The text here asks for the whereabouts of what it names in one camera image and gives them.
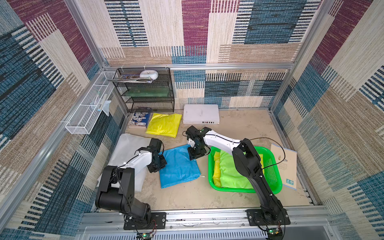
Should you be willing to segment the blue raincoat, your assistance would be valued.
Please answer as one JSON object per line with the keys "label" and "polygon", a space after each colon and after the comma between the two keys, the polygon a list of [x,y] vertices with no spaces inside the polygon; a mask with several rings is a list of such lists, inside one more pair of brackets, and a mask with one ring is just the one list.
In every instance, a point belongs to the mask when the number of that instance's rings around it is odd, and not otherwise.
{"label": "blue raincoat", "polygon": [[181,183],[190,182],[200,177],[196,160],[190,160],[189,145],[165,150],[167,165],[159,171],[161,188],[165,189]]}

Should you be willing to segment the large yellow raincoat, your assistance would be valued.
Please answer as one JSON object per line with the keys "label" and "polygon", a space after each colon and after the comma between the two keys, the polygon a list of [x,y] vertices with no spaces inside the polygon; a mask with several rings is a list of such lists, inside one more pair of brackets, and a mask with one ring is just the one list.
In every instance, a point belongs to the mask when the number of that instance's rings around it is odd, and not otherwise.
{"label": "large yellow raincoat", "polygon": [[214,185],[218,188],[221,188],[221,171],[220,171],[220,152],[215,152],[214,154],[214,173],[213,173],[213,182]]}

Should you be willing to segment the lime green raincoat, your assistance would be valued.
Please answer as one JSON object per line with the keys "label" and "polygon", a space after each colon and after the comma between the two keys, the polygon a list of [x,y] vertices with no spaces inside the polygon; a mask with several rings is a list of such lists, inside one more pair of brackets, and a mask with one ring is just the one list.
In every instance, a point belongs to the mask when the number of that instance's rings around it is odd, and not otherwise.
{"label": "lime green raincoat", "polygon": [[234,158],[225,151],[219,157],[220,184],[222,188],[253,189],[250,181],[236,169]]}

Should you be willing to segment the green plastic basket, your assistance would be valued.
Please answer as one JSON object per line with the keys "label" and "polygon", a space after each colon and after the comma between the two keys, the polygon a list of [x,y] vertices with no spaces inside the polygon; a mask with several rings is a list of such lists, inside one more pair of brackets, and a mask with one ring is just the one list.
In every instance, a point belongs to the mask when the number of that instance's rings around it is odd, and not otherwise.
{"label": "green plastic basket", "polygon": [[[276,167],[276,160],[274,154],[267,148],[264,147],[255,147],[255,150],[261,157],[261,164],[263,168],[263,174],[269,187],[271,188],[273,194],[278,194],[282,188],[283,183],[279,173],[278,167]],[[235,193],[254,193],[254,189],[230,189],[230,188],[218,188],[214,185],[213,182],[213,173],[214,173],[214,154],[215,152],[220,152],[221,150],[215,147],[211,148],[211,152],[208,155],[208,180],[211,187],[217,191],[221,192],[235,192]]]}

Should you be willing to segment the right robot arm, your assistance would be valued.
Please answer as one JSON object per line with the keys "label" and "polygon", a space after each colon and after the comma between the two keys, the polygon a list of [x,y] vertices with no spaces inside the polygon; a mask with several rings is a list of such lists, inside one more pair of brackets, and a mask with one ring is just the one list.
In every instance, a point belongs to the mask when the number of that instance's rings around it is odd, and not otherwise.
{"label": "right robot arm", "polygon": [[250,225],[256,224],[271,225],[289,225],[291,223],[287,210],[274,195],[267,183],[262,167],[261,157],[251,143],[251,140],[235,140],[225,137],[204,127],[198,130],[194,126],[186,130],[188,144],[188,153],[191,160],[198,159],[207,154],[208,147],[215,147],[232,155],[237,172],[246,177],[257,196],[261,206],[258,212],[250,212]]}

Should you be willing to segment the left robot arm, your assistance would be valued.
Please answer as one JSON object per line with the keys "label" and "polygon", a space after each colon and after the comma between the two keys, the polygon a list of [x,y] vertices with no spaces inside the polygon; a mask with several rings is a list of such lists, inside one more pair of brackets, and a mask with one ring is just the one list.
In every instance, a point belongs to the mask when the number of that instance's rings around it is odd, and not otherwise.
{"label": "left robot arm", "polygon": [[149,204],[135,198],[137,173],[149,168],[150,173],[158,172],[167,165],[163,150],[140,148],[138,154],[128,161],[104,168],[95,205],[98,209],[116,211],[125,217],[125,230],[146,230],[157,227]]}

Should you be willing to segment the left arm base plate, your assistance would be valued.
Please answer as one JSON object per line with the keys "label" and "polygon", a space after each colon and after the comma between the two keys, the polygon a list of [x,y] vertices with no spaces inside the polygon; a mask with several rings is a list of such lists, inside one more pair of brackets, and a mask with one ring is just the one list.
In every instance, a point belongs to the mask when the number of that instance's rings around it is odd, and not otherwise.
{"label": "left arm base plate", "polygon": [[124,215],[123,229],[128,230],[162,230],[166,227],[167,213],[154,212],[144,219]]}

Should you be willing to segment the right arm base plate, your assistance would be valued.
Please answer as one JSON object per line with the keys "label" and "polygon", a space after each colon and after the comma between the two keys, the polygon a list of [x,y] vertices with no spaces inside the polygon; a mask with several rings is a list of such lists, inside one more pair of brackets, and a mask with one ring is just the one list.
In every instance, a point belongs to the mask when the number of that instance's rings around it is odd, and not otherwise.
{"label": "right arm base plate", "polygon": [[291,224],[291,220],[286,209],[278,210],[277,213],[278,214],[267,213],[262,209],[246,210],[250,226],[277,226]]}

